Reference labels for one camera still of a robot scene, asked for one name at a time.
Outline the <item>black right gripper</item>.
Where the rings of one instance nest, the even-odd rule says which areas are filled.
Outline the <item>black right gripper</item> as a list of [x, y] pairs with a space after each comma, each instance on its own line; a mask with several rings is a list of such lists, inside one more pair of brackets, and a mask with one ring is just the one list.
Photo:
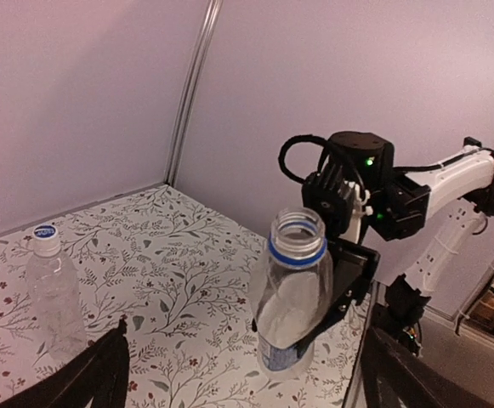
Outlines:
[[340, 170], [313, 172], [303, 182], [303, 204], [321, 217], [333, 262], [331, 305], [316, 336], [341, 321], [353, 301], [361, 305], [370, 289], [380, 260], [379, 252], [362, 245], [365, 218], [373, 214], [370, 198], [369, 190], [346, 180]]

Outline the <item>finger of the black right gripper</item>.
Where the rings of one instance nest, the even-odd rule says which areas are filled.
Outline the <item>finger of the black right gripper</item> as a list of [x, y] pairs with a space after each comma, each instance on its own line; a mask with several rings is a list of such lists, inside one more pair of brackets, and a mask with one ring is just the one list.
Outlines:
[[314, 355], [316, 327], [319, 321], [305, 316], [270, 316], [252, 319], [258, 334], [258, 357], [261, 361], [304, 361]]

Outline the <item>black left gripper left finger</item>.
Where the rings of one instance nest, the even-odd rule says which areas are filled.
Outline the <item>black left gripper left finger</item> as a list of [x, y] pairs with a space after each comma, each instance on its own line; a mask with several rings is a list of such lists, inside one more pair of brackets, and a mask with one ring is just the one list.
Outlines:
[[53, 375], [0, 407], [124, 407], [130, 365], [126, 333], [127, 322], [121, 319]]

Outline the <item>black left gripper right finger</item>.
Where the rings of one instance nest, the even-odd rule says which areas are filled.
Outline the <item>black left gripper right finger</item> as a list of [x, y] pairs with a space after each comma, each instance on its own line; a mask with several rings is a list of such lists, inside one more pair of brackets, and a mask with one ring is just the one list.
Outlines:
[[386, 332], [370, 327], [361, 353], [369, 407], [483, 407], [479, 396], [442, 377]]

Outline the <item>clear bottle with blue label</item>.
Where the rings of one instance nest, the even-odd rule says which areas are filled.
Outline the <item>clear bottle with blue label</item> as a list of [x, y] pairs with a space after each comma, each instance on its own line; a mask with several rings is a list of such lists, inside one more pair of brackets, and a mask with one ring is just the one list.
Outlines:
[[[306, 207], [280, 211], [265, 248], [250, 274], [248, 298], [253, 319], [305, 316], [319, 324], [332, 299], [332, 258], [321, 217]], [[286, 381], [309, 368], [311, 360], [261, 361], [267, 378]]]

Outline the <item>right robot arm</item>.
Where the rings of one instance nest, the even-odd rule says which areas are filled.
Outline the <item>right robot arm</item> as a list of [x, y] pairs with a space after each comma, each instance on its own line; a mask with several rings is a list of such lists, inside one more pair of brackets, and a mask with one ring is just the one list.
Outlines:
[[309, 360], [315, 340], [363, 301], [380, 259], [362, 244], [368, 230], [386, 241], [402, 240], [451, 206], [422, 256], [388, 287], [378, 323], [418, 354], [419, 321], [441, 273], [494, 216], [494, 150], [468, 137], [458, 153], [434, 164], [396, 166], [393, 144], [374, 133], [305, 134], [281, 147], [284, 174], [287, 152], [299, 144], [321, 148], [316, 169], [292, 176], [302, 206], [276, 215], [251, 273], [252, 328], [262, 366], [277, 373]]

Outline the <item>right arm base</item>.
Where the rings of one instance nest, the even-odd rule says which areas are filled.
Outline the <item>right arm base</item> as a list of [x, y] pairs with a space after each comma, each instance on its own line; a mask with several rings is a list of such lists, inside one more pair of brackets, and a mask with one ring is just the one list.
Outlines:
[[423, 296], [419, 289], [413, 289], [406, 282], [405, 274], [399, 275], [387, 287], [384, 304], [374, 306], [372, 325], [418, 357], [423, 340], [419, 321], [430, 300], [430, 296]]

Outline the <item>small clear bottle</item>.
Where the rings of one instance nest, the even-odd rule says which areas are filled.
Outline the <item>small clear bottle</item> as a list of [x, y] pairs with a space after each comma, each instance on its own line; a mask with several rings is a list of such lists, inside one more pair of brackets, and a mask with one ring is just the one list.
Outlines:
[[33, 254], [26, 264], [28, 293], [50, 356], [65, 364], [87, 346], [77, 268], [55, 226], [38, 225], [32, 238]]

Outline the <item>floral tablecloth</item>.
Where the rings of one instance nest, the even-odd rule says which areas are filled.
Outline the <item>floral tablecloth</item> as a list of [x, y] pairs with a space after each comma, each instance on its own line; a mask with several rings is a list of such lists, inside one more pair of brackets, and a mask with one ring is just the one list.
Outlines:
[[[57, 217], [95, 341], [128, 325], [130, 407], [350, 407], [366, 304], [320, 336], [298, 379], [258, 368], [248, 275], [264, 239], [169, 187]], [[0, 237], [0, 402], [58, 369], [25, 281], [29, 229]]]

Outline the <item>right aluminium corner post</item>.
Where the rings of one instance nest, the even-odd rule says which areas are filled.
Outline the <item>right aluminium corner post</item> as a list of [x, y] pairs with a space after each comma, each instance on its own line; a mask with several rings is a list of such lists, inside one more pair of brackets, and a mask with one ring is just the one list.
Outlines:
[[171, 149], [164, 177], [164, 183], [172, 187], [176, 185], [178, 180], [179, 167], [197, 89], [223, 3], [222, 0], [211, 0], [207, 2], [203, 22], [190, 59], [179, 107], [174, 120]]

